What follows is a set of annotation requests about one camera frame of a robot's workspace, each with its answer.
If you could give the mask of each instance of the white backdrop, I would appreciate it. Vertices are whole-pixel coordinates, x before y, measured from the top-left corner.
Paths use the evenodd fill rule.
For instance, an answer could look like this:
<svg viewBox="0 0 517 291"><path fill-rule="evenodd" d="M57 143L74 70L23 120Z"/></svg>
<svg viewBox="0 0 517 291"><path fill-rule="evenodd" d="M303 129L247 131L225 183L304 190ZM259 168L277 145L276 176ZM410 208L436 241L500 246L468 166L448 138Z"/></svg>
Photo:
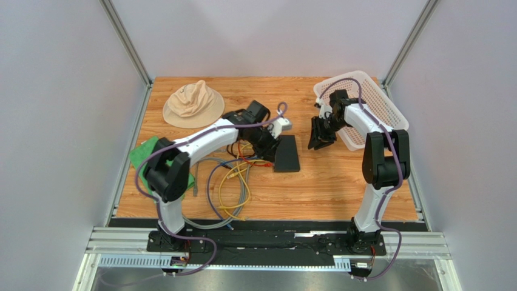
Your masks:
<svg viewBox="0 0 517 291"><path fill-rule="evenodd" d="M425 0L114 0L156 76L383 78Z"/></svg>
<svg viewBox="0 0 517 291"><path fill-rule="evenodd" d="M0 1L0 290L71 290L145 88L99 1Z"/></svg>
<svg viewBox="0 0 517 291"><path fill-rule="evenodd" d="M442 0L391 88L463 290L515 290L517 2Z"/></svg>

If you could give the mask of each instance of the green cloth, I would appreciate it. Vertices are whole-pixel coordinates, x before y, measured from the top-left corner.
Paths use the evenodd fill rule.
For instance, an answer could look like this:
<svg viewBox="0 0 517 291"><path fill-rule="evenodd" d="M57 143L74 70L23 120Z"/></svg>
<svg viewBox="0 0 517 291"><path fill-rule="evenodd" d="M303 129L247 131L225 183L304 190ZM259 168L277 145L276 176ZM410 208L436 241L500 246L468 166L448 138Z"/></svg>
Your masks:
<svg viewBox="0 0 517 291"><path fill-rule="evenodd" d="M140 166L140 164L148 156L151 155L152 150L154 149L154 146L156 145L157 142L158 142L158 137L153 136L150 139L148 139L147 141L145 141L143 144L141 144L140 146L133 149L129 153L129 160L131 161L131 164L133 165L133 167L135 167L135 169L138 168ZM172 161L167 161L167 165L170 166L171 164L172 164ZM146 186L147 192L151 193L149 185L147 184L147 180L145 180L144 175L142 174L143 172L144 172L144 168L142 168L142 171L140 171L138 176L140 176L140 179L144 183L144 186ZM194 186L194 184L195 184L194 176L192 176L192 174L189 174L189 184L187 186L187 190L192 188Z"/></svg>

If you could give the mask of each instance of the wooden tabletop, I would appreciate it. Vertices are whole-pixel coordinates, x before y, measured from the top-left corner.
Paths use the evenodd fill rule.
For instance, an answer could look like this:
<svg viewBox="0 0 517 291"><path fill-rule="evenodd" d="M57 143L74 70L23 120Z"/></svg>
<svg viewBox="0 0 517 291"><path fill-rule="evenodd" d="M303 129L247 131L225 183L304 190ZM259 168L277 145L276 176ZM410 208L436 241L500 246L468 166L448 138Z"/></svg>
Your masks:
<svg viewBox="0 0 517 291"><path fill-rule="evenodd" d="M246 108L252 100L267 106L274 115L280 101L289 105L286 117L292 122L292 130L286 134L296 136L301 171L299 173L274 173L272 168L253 167L249 186L251 201L244 206L241 215L249 219L300 219L300 220L350 220L359 209L366 183L361 172L363 151L351 152L338 138L327 148L308 150L311 118L318 114L314 108L314 84L326 78L298 77L249 77L249 78L157 78L143 119L137 144L152 136L169 140L191 135L199 129L179 129L162 118L163 104L168 97L185 84L204 79L208 86L225 98L225 111ZM223 159L233 159L227 153L213 153ZM193 196L192 189L183 200L183 213L189 218L217 216L210 208L206 197L206 180L215 167L207 161L199 168L199 193ZM210 185L210 195L216 206L217 189L228 170L216 171ZM139 194L133 183L135 169L131 166L117 217L156 218L151 199ZM226 205L238 201L240 184L237 178L227 180L223 189ZM395 192L384 214L384 220L417 220L417 214L407 182Z"/></svg>

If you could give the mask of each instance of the robotic arm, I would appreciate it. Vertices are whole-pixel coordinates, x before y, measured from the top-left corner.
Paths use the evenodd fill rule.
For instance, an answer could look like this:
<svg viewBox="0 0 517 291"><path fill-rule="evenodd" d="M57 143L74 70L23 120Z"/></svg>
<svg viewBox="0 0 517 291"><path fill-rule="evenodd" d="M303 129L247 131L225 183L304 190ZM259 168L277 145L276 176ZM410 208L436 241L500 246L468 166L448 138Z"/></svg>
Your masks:
<svg viewBox="0 0 517 291"><path fill-rule="evenodd" d="M291 122L278 118L267 127L224 128L224 125L256 124L264 120L269 110L257 101L251 102L247 109L225 113L210 127L194 133L186 138L169 141L161 138L153 152L175 143L186 142L203 132L213 130L195 141L163 152L150 159L144 168L144 177L149 183L152 194L159 199L163 223L174 233L184 227L181 215L181 197L188 187L189 169L200 159L220 147L245 140L252 144L255 154L264 160L274 162L277 147L280 144L280 134L292 128Z"/></svg>
<svg viewBox="0 0 517 291"><path fill-rule="evenodd" d="M354 127L366 140L362 172L367 187L361 207L347 231L349 249L360 253L379 242L380 228L376 219L380 220L384 214L394 191L388 193L385 199L382 196L399 182L394 157L385 156L385 149L391 149L381 126L390 134L404 179L410 175L409 135L405 130L394 130L382 121L377 125L365 113L367 110L374 116L368 105L362 101L361 108L359 100L349 98L346 90L336 90L329 97L329 106L322 105L320 115L312 118L308 148L318 150L330 146L336 141L336 132L344 127Z"/></svg>

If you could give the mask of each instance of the laundry basket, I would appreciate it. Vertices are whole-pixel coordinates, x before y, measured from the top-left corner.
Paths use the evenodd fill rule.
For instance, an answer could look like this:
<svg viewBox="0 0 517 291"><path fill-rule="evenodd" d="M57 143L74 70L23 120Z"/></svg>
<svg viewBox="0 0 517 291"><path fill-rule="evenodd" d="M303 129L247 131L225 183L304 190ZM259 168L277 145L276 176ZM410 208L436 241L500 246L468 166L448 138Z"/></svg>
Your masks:
<svg viewBox="0 0 517 291"><path fill-rule="evenodd" d="M314 93L316 94L316 103L329 105L329 95L338 90L346 89L350 98L357 98L359 88L354 81L341 81L330 88L323 96L321 93L333 82L343 78L354 78L361 84L362 99L366 101L370 110L383 121L385 124L394 129L409 128L408 121L402 113L395 107L388 96L379 88L379 86L363 71L353 71L342 74L314 85ZM365 140L359 132L352 127L345 127L337 132L339 137L346 144L349 150L359 150L365 147Z"/></svg>

